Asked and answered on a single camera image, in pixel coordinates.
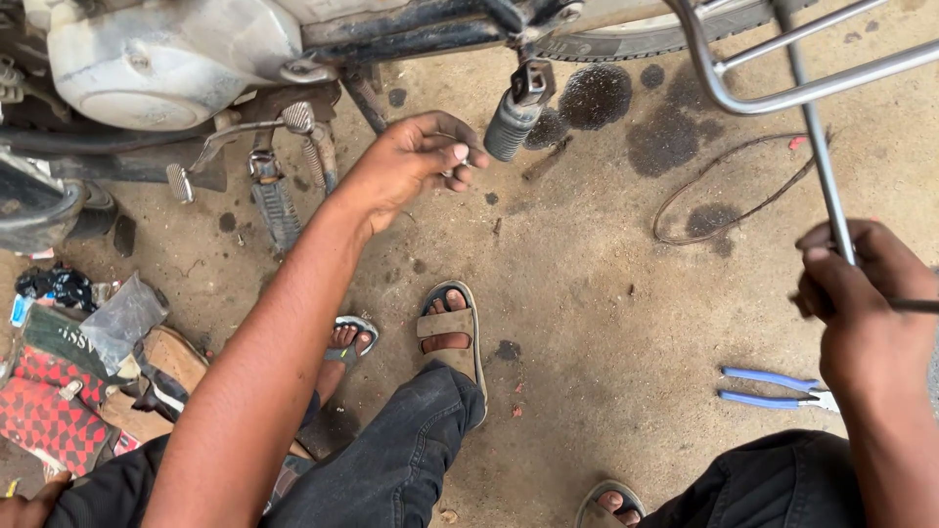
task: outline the wire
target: wire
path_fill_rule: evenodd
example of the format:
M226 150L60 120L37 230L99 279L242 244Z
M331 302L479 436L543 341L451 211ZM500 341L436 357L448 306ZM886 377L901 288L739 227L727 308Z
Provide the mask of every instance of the wire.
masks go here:
M675 199L677 199L678 196L679 196L681 193L687 191L692 185L694 185L695 183L698 183L699 181L701 181L702 179L704 179L704 177L707 175L708 171L710 171L711 169L713 169L715 166L717 166L717 165L719 165L719 164L721 164L721 163L724 163L724 161L727 160L728 158L730 158L730 156L736 154L737 152L740 152L741 150L744 150L745 148L750 148L750 147L753 147L754 145L765 144L767 141L774 141L774 140L778 140L778 139L794 139L794 138L796 138L796 137L806 137L807 135L808 135L808 132L790 132L790 133L778 133L778 134L775 134L775 135L767 135L767 136L764 136L764 137L759 137L759 138L754 139L754 140L752 140L752 141L748 141L748 142L744 143L743 145L738 145L737 147L732 148L731 150L725 152L724 154L721 154L720 156L718 156L717 158L715 158L710 164L708 164L708 166L704 167L704 170L702 170L702 171L698 174L698 177L697 177L697 178L692 179L691 181L689 181L688 183L686 183L681 189L679 189L679 190L676 191L674 194L672 194L671 196L669 196L669 198L668 198L667 200L665 200L665 202L662 204L662 206L658 208L658 211L655 213L655 218L653 219L653 222L652 222L652 232L653 232L653 235L654 235L658 240L663 241L663 242L666 243L666 244L671 244L671 245L689 245L689 244L693 244L693 243L698 243L698 242L707 241L707 240L710 240L710 239L716 237L717 235L719 235L719 234L721 234L721 233L727 231L727 230L730 229L731 227L734 227L735 225L740 224L740 223L743 222L746 218L749 218L750 216L753 216L754 214L756 214L758 211L762 210L762 209L765 208L766 206L768 206L768 205L772 204L773 202L779 200L779 198L780 198L781 196L783 196L783 195L786 193L786 191L789 191L789 190L792 188L793 185L795 185L796 183L798 183L800 179L804 178L804 177L806 176L806 174L808 174L808 171L810 171L811 168L812 168L812 166L815 165L815 156L814 156L814 155L812 155L812 157L808 159L808 161L806 162L806 164L802 165L802 168L800 168L800 169L798 170L798 172L796 172L796 173L793 175L792 178L789 178L789 181L787 181L787 182L786 182L782 187L780 187L775 193L771 194L768 198L766 198L765 200L763 200L760 205L758 205L757 207L755 207L755 208L753 208L753 209L751 209L751 210L745 212L744 214L741 214L740 216L738 216L738 217L734 218L733 220L727 222L726 224L724 224L724 225L722 225L721 227L719 227L718 229L716 229L716 230L714 230L714 231L708 233L707 235L702 235L702 236L700 236L700 237L693 237L693 238L690 238L690 239L674 239L674 238L671 238L671 237L668 237L668 236L666 236L666 235L663 235L663 234L659 233L659 229L658 229L658 228L659 228L659 222L660 222L661 219L662 219L662 215L663 215L663 214L665 213L665 211L669 208L669 206L671 205L671 203L674 202ZM829 132L828 137L825 138L825 141L830 144L832 139L834 139L834 136Z

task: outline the person's left hand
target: person's left hand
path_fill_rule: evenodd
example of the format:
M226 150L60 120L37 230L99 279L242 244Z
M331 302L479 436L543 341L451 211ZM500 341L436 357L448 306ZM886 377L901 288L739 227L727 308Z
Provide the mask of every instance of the person's left hand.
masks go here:
M353 165L335 193L363 204L372 232L391 224L401 208L429 189L466 191L470 168L486 168L489 157L469 125L446 112L408 117L389 125ZM453 169L450 178L441 173Z
M36 496L27 500L22 495L0 498L0 526L40 528L55 507L55 501L69 486L71 473L59 472Z

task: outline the plastic bag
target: plastic bag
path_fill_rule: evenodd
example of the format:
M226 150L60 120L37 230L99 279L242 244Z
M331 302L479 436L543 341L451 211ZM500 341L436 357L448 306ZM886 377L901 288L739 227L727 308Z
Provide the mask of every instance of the plastic bag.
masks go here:
M114 375L124 358L133 352L137 341L167 314L169 311L160 305L153 289L140 282L134 272L114 297L78 328L95 348L108 374Z

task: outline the black jeans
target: black jeans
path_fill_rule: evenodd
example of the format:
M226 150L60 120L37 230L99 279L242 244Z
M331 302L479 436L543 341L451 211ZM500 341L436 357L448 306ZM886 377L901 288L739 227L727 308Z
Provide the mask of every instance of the black jeans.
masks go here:
M443 474L483 409L482 392L466 376L430 363L355 442L300 477L261 525L426 526ZM167 439L77 479L46 526L138 525ZM724 453L640 526L837 528L864 526L864 518L847 442L786 431Z

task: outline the blue pliers handles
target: blue pliers handles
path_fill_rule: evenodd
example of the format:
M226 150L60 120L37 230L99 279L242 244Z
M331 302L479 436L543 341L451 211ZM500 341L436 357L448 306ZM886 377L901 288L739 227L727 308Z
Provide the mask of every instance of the blue pliers handles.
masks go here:
M819 384L821 383L818 380L797 380L796 378L790 378L789 376L783 376L782 374L763 372L761 370L734 368L732 366L721 366L720 372L724 376L730 376L731 378L768 381L770 383L775 383L776 385L782 385L783 387L789 387L790 389L795 389L796 391L808 393L808 397L795 398L756 396L737 393L734 391L718 390L717 395L723 399L738 401L748 405L756 405L757 407L765 407L767 409L797 409L803 405L813 405L828 411L840 412L838 410L838 403L835 402L835 397L831 395L831 392L818 388Z

